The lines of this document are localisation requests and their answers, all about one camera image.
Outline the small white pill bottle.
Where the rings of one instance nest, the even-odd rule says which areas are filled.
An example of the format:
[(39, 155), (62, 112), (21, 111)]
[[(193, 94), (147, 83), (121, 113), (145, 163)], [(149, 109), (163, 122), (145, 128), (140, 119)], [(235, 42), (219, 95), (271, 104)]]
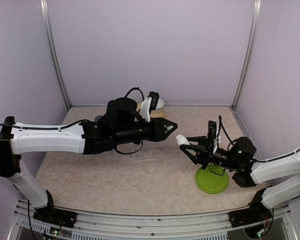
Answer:
[(188, 139), (183, 134), (178, 134), (175, 137), (175, 140), (179, 146), (181, 145), (190, 145)]

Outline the clear plastic pill organizer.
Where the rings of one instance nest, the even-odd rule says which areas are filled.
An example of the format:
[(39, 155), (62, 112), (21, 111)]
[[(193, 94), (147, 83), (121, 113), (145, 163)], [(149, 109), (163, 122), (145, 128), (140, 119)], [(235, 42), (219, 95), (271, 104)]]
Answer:
[(132, 154), (132, 159), (136, 163), (156, 161), (160, 155), (160, 150), (157, 146), (146, 146), (140, 151)]

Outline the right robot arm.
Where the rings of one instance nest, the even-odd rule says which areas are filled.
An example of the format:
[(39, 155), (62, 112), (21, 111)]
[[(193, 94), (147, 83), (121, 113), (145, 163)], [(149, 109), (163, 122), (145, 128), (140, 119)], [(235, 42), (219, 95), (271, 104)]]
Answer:
[(215, 165), (229, 170), (234, 173), (232, 178), (235, 183), (242, 188), (289, 177), (280, 184), (264, 188), (255, 194), (252, 206), (245, 212), (250, 222), (258, 221), (266, 209), (300, 197), (300, 148), (274, 158), (256, 160), (254, 155), (257, 149), (247, 137), (236, 139), (229, 150), (215, 146), (215, 137), (185, 137), (179, 134), (175, 139), (179, 149), (194, 164), (201, 165), (203, 169)]

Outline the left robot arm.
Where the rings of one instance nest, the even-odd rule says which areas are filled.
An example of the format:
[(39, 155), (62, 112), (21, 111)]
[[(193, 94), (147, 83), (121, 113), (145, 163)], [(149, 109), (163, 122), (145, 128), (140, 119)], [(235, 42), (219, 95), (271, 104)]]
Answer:
[(32, 206), (53, 223), (60, 218), (52, 195), (41, 190), (21, 162), (22, 154), (35, 152), (68, 152), (97, 155), (117, 151), (119, 145), (144, 141), (161, 142), (177, 128), (177, 123), (163, 117), (151, 117), (157, 101), (148, 97), (140, 109), (135, 100), (120, 97), (108, 102), (98, 120), (80, 119), (68, 125), (31, 125), (16, 122), (13, 116), (0, 123), (0, 177), (9, 181)]

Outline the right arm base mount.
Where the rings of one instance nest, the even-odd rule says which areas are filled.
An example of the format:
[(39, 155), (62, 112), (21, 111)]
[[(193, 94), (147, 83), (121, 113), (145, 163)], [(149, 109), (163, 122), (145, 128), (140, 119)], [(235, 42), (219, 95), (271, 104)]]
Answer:
[(255, 193), (248, 204), (248, 208), (233, 210), (228, 213), (232, 228), (258, 223), (273, 217), (273, 211), (262, 204), (262, 195), (265, 190), (266, 188), (263, 188)]

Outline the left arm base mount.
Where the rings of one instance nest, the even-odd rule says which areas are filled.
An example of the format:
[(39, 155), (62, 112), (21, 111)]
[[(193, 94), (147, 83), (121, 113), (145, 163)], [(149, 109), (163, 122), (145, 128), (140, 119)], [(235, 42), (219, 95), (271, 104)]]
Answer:
[(51, 193), (46, 190), (47, 206), (35, 208), (33, 218), (44, 223), (59, 227), (74, 228), (77, 213), (70, 210), (56, 208)]

